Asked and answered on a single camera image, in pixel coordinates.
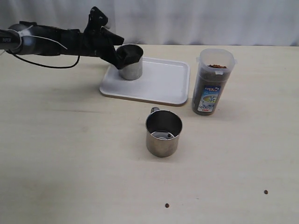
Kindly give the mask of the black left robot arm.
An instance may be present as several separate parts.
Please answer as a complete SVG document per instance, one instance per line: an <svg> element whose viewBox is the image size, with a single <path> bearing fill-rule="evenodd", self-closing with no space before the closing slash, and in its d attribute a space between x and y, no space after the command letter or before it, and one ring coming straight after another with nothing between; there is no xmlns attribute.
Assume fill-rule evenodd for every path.
<svg viewBox="0 0 299 224"><path fill-rule="evenodd" d="M92 7L83 32L20 21L0 31L0 48L21 59L22 55L98 57L121 70L137 63L143 49L124 44L124 38L110 32L108 17Z"/></svg>

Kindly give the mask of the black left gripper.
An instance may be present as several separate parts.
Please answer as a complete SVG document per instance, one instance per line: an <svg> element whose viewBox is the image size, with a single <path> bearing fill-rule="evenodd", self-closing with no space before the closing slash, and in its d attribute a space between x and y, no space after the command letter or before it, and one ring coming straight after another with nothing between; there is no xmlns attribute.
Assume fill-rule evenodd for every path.
<svg viewBox="0 0 299 224"><path fill-rule="evenodd" d="M80 56L97 56L118 70L140 61L138 45L122 45L124 38L110 31L108 17L96 6L88 15L88 23L79 41Z"/></svg>

